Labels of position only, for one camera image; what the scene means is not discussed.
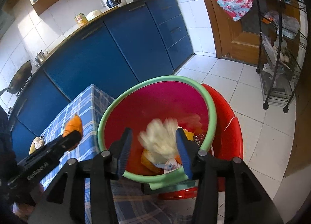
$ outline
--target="blue plaid tablecloth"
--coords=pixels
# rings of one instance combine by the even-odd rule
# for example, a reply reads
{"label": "blue plaid tablecloth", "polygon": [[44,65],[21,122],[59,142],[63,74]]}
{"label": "blue plaid tablecloth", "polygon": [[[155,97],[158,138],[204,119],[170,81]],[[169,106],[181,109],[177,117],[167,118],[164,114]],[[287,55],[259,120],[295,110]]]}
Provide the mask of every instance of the blue plaid tablecloth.
{"label": "blue plaid tablecloth", "polygon": [[[68,159],[87,160],[100,152],[97,142],[98,126],[104,112],[113,101],[112,97],[92,84],[65,107],[44,130],[43,140],[48,143],[63,133],[66,123],[75,114],[81,117],[83,124],[82,140],[74,150],[66,152],[60,159],[58,167],[41,181],[44,189],[48,187]],[[156,195],[144,195],[140,183],[122,178],[119,181],[111,181],[111,189],[120,224],[190,223],[191,216],[173,214],[163,201],[156,198]],[[86,179],[85,220],[87,224],[91,223],[90,207],[90,179]]]}

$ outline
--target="frying pan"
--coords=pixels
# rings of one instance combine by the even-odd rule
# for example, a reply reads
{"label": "frying pan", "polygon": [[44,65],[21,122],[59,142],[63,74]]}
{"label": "frying pan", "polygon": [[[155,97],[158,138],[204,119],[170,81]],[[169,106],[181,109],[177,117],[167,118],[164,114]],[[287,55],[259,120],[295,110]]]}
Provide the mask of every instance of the frying pan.
{"label": "frying pan", "polygon": [[18,93],[24,83],[28,80],[28,78],[32,76],[31,74],[31,62],[30,60],[27,61],[18,69],[18,71],[15,73],[14,77],[12,78],[9,87],[3,89],[0,91],[0,96],[7,90],[11,94]]}

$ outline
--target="cabinet handle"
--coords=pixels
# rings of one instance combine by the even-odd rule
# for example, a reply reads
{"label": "cabinet handle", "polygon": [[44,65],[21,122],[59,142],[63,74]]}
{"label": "cabinet handle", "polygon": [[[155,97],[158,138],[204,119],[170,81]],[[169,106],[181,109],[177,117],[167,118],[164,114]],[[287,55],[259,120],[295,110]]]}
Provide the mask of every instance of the cabinet handle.
{"label": "cabinet handle", "polygon": [[134,7],[134,8],[132,8],[132,9],[130,9],[129,11],[134,11],[134,10],[136,10],[136,9],[138,9],[138,8],[142,8],[142,7],[144,7],[146,4],[144,3],[144,4],[142,4],[142,5],[139,5],[139,6],[137,6],[137,7]]}
{"label": "cabinet handle", "polygon": [[26,101],[27,101],[27,98],[26,98],[26,99],[24,100],[24,102],[22,103],[22,105],[21,105],[21,107],[19,108],[19,110],[18,110],[16,116],[18,116],[18,115],[20,114],[20,112],[21,112],[21,110],[23,109],[23,106],[25,105]]}
{"label": "cabinet handle", "polygon": [[81,40],[84,40],[86,37],[90,36],[91,34],[93,34],[96,30],[100,29],[102,27],[102,25],[96,27],[95,29],[93,29],[91,32],[87,33],[85,36],[83,36],[81,38]]}
{"label": "cabinet handle", "polygon": [[165,8],[161,8],[161,10],[166,10],[166,9],[169,9],[171,8],[172,6],[168,6],[168,7],[165,7]]}
{"label": "cabinet handle", "polygon": [[179,29],[180,29],[180,27],[176,27],[176,28],[174,28],[174,29],[171,30],[171,33],[174,33],[175,31],[177,31],[177,30],[179,30]]}

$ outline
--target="red bucket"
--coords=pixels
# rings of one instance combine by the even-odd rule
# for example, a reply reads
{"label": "red bucket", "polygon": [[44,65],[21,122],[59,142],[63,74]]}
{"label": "red bucket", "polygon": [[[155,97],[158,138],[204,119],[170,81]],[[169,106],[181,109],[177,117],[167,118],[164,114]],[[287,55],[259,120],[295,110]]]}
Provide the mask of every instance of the red bucket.
{"label": "red bucket", "polygon": [[[219,92],[206,84],[202,85],[212,96],[216,107],[217,127],[212,144],[214,156],[224,160],[231,160],[233,157],[240,157],[243,159],[243,138],[238,118],[235,117],[228,102]],[[225,190],[225,180],[223,178],[219,178],[218,188],[220,192]],[[181,191],[159,194],[159,199],[182,200],[195,198],[196,196],[197,187],[193,187]]]}

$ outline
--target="egg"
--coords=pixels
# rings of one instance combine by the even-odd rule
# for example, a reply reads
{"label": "egg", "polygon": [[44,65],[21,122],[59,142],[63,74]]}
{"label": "egg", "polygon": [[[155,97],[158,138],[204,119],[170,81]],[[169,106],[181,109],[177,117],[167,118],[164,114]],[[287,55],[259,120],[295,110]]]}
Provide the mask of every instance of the egg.
{"label": "egg", "polygon": [[286,56],[286,55],[284,56],[284,60],[285,60],[286,63],[288,63],[290,61],[289,57]]}
{"label": "egg", "polygon": [[284,57],[282,54],[280,55],[280,60],[281,60],[282,62],[285,61],[285,57]]}

